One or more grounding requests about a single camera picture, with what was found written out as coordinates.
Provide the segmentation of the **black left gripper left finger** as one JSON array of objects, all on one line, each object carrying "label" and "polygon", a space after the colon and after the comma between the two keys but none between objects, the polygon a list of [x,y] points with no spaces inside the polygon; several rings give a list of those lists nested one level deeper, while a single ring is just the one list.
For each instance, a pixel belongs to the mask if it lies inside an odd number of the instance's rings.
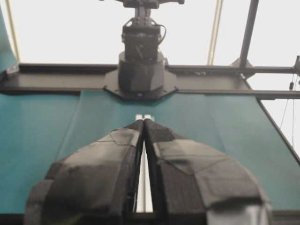
[{"label": "black left gripper left finger", "polygon": [[26,225],[121,225],[136,208],[143,121],[55,161],[33,186]]}]

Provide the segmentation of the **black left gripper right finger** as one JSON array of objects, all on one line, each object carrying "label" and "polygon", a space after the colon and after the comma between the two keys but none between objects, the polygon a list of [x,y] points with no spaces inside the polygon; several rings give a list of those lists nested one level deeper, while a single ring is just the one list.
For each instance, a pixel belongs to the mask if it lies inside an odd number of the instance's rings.
[{"label": "black left gripper right finger", "polygon": [[271,224],[267,196],[238,161],[150,119],[143,133],[153,208],[170,224]]}]

